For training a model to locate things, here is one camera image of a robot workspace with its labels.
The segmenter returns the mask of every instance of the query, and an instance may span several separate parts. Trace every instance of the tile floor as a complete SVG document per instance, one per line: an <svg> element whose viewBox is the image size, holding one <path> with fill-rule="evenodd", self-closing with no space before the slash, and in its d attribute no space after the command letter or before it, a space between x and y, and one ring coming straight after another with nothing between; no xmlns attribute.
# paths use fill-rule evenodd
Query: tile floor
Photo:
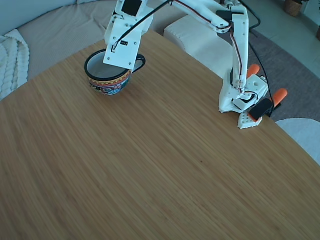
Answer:
<svg viewBox="0 0 320 240"><path fill-rule="evenodd" d="M283 11L282 0L243 0L261 18L256 30L286 50L320 78L319 26L307 17L292 17ZM251 24L257 21L250 16Z"/></svg>

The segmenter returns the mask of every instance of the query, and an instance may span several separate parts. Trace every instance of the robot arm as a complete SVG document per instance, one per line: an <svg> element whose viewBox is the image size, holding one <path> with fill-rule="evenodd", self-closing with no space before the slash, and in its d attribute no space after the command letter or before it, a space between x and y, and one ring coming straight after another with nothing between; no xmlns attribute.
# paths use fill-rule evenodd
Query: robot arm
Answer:
<svg viewBox="0 0 320 240"><path fill-rule="evenodd" d="M249 54L249 17L247 9L237 0L225 0L220 5L214 0L161 0L193 16L219 34L230 32L233 45L233 69L223 80L219 109L221 112L242 113L266 94L265 86L259 93L247 91ZM148 0L118 0L105 33L107 50L104 63L134 69L141 37L153 21Z"/></svg>

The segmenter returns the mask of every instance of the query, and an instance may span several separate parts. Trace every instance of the black cable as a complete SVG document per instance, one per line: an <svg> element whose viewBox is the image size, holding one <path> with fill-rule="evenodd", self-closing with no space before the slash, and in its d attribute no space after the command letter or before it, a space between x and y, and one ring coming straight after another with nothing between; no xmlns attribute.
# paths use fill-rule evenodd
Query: black cable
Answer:
<svg viewBox="0 0 320 240"><path fill-rule="evenodd" d="M128 36L134 29L136 29L140 24L142 24L146 19L148 19L150 16L152 16L153 14L155 14L156 12L158 12L160 9L162 9L164 6L166 6L167 4L169 4L170 2L174 2L175 0L168 0L165 1L163 4L161 4L160 6L158 6L157 8L155 8L153 11L151 11L149 14L147 14L144 18L142 18L140 21L138 21L134 26L132 26L128 31L126 31L120 38L118 41L116 41L116 43L114 44L114 49L117 48L119 42L124 39L126 36Z"/></svg>
<svg viewBox="0 0 320 240"><path fill-rule="evenodd" d="M238 0L245 8L249 10L250 13L257 19L258 23L256 25L253 25L249 28L249 32L251 32L253 29L259 27L261 25L261 19L257 16L255 11L253 11L247 4L245 4L242 0Z"/></svg>
<svg viewBox="0 0 320 240"><path fill-rule="evenodd" d="M250 42L249 42L249 46L252 49L252 51L253 51L254 55L256 56L256 58L258 59L260 65L261 65L261 67L263 69L264 76L265 76L265 79L266 79L266 83L268 84L269 94L270 94L270 98L271 98L271 101L272 101L272 109L271 109L271 111L269 113L269 117L271 117L272 113L275 110L275 101L274 101L274 98L272 97L272 93L271 93L271 90L270 90L270 84L269 84L269 79L268 79L268 76L267 76L267 72L266 72L265 67L264 67L264 65L262 64L262 62L261 62L261 60L259 58L259 55L258 55L257 51L255 50L254 46L252 46L252 44Z"/></svg>

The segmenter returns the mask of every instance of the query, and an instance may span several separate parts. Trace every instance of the mug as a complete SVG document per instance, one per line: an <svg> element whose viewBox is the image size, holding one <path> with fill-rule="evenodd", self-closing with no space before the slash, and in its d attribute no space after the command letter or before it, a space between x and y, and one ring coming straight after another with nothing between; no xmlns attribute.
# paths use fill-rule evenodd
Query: mug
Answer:
<svg viewBox="0 0 320 240"><path fill-rule="evenodd" d="M134 70L129 70L117 66L104 64L106 50L100 50L92 54L84 64L84 70L88 76L90 86L97 92L112 96L123 90L133 73L140 70L145 64L146 59L138 54Z"/></svg>

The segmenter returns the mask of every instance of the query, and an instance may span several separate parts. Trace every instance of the sofa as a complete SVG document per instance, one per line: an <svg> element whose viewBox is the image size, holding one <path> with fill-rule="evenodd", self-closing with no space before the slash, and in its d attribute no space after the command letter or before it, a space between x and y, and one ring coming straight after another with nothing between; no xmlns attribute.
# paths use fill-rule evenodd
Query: sofa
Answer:
<svg viewBox="0 0 320 240"><path fill-rule="evenodd" d="M104 39L116 0L3 0L0 35L18 29L30 50L28 80L65 58ZM155 8L162 2L149 0ZM186 14L166 6L154 16L151 29L164 29Z"/></svg>

